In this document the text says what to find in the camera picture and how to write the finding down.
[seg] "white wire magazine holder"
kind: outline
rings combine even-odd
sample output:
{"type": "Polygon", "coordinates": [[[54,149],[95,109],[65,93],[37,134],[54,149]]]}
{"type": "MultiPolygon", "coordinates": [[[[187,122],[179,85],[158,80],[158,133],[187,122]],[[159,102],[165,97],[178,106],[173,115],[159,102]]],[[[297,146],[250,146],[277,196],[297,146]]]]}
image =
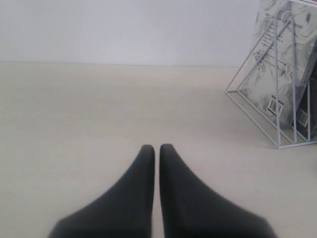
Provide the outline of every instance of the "white wire magazine holder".
{"type": "Polygon", "coordinates": [[[256,44],[253,46],[253,48],[250,50],[250,53],[248,54],[248,56],[245,58],[244,62],[242,63],[242,65],[240,66],[240,68],[238,69],[238,71],[236,72],[236,74],[234,75],[233,79],[231,80],[231,82],[229,83],[228,87],[225,90],[225,93],[239,106],[239,108],[255,123],[255,125],[270,139],[271,142],[273,142],[273,144],[278,148],[278,149],[284,149],[284,148],[290,148],[290,147],[295,147],[295,146],[302,146],[302,145],[309,145],[309,144],[315,144],[317,143],[317,140],[312,140],[312,135],[311,135],[311,91],[310,91],[310,80],[308,82],[308,86],[307,86],[307,114],[308,114],[308,136],[307,138],[305,138],[300,132],[297,131],[297,123],[296,123],[296,88],[295,88],[295,75],[296,75],[296,65],[294,62],[296,62],[296,51],[295,51],[295,22],[294,22],[294,18],[290,17],[288,19],[288,21],[285,23],[285,25],[283,26],[283,28],[278,32],[277,31],[277,19],[272,19],[272,21],[270,22],[270,24],[268,25],[268,27],[266,28],[266,30],[261,34],[261,36],[259,37],[258,41],[256,42],[256,44]],[[242,68],[244,67],[244,65],[246,64],[246,62],[248,61],[248,59],[250,58],[250,56],[252,55],[253,51],[256,49],[257,45],[261,42],[261,40],[263,39],[264,35],[267,33],[267,31],[270,29],[270,27],[274,25],[274,40],[269,44],[268,48],[263,52],[263,54],[261,55],[261,57],[257,60],[257,62],[255,63],[255,65],[252,67],[252,69],[247,72],[245,74],[245,77],[243,78],[242,82],[239,84],[239,86],[234,89],[234,90],[230,90],[230,86],[232,85],[232,83],[235,81],[235,79],[237,78],[238,74],[240,73],[240,71],[242,70],[242,68]],[[284,131],[282,131],[280,129],[280,113],[279,113],[279,106],[276,106],[276,111],[275,111],[275,115],[276,115],[276,124],[274,122],[272,122],[254,103],[252,103],[245,95],[243,95],[241,93],[241,86],[242,84],[245,82],[245,80],[250,76],[250,74],[252,73],[252,71],[259,65],[259,63],[261,62],[261,60],[267,55],[268,51],[274,47],[274,51],[275,51],[275,77],[276,77],[276,81],[275,81],[275,89],[276,89],[276,98],[275,98],[275,102],[276,105],[279,105],[279,95],[278,95],[278,55],[277,55],[277,41],[278,41],[278,37],[285,31],[285,29],[291,25],[291,29],[292,29],[292,58],[293,58],[293,65],[292,65],[292,86],[293,86],[293,118],[294,118],[294,122],[293,122],[293,138],[290,138],[289,134],[285,133],[284,131]],[[270,135],[267,131],[267,129],[265,129],[263,126],[260,125],[260,123],[246,110],[246,108],[238,101],[236,100],[232,94],[238,94],[240,97],[242,97],[249,105],[252,106],[252,108],[254,110],[256,110],[264,119],[266,119],[266,121],[268,121],[275,129],[276,129],[276,138],[274,138],[274,136],[270,135]]]}

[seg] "white wall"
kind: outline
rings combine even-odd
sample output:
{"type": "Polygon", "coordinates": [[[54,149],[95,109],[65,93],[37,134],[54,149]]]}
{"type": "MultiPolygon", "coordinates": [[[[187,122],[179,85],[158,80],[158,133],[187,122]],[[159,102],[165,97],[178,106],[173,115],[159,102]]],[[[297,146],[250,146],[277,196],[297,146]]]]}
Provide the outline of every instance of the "white wall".
{"type": "Polygon", "coordinates": [[[1,0],[0,60],[238,66],[258,0],[1,0]]]}

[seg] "book cover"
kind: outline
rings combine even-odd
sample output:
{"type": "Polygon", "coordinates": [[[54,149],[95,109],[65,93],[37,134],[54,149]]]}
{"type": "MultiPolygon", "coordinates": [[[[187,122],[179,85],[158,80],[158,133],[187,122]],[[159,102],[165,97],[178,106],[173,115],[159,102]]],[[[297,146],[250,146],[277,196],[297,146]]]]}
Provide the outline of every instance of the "book cover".
{"type": "MultiPolygon", "coordinates": [[[[271,121],[276,123],[275,81],[278,80],[280,127],[281,129],[288,129],[294,120],[293,77],[295,76],[295,103],[296,109],[298,109],[317,58],[317,8],[290,0],[261,0],[253,35],[254,44],[275,17],[278,32],[285,26],[290,17],[294,18],[296,75],[293,75],[292,69],[293,35],[292,25],[289,24],[278,38],[278,79],[275,78],[275,50],[273,45],[259,65],[246,78],[240,90],[271,121]]],[[[274,41],[274,24],[269,27],[250,56],[247,73],[272,41],[274,41]]]]}
{"type": "Polygon", "coordinates": [[[317,129],[317,63],[311,75],[311,103],[308,105],[308,89],[306,88],[302,101],[296,114],[297,130],[308,138],[308,106],[311,107],[311,139],[313,139],[317,129]]]}

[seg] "white floor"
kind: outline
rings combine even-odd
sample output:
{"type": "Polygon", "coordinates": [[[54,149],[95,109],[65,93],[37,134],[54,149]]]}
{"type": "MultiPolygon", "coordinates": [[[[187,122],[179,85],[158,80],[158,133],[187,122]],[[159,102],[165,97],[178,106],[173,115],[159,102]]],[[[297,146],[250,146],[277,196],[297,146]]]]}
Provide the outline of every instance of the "white floor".
{"type": "Polygon", "coordinates": [[[280,238],[316,238],[317,146],[275,149],[224,94],[235,70],[0,64],[0,237],[46,237],[114,184],[142,144],[173,143],[280,238]]]}

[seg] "barcode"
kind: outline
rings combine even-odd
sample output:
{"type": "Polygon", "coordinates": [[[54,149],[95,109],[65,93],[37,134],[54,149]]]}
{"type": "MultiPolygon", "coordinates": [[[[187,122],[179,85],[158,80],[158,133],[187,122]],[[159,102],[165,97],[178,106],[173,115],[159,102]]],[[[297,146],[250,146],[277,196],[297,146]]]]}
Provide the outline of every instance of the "barcode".
{"type": "MultiPolygon", "coordinates": [[[[279,115],[281,115],[281,111],[283,109],[283,106],[284,104],[279,101],[278,102],[278,112],[279,112],[279,115]]],[[[267,107],[267,110],[272,113],[274,116],[276,116],[276,97],[274,97],[273,95],[271,96],[271,99],[269,101],[269,104],[268,104],[268,107],[267,107]]]]}
{"type": "Polygon", "coordinates": [[[303,127],[307,127],[308,124],[308,114],[306,112],[304,112],[302,109],[298,109],[297,110],[297,121],[303,126],[303,127]]]}

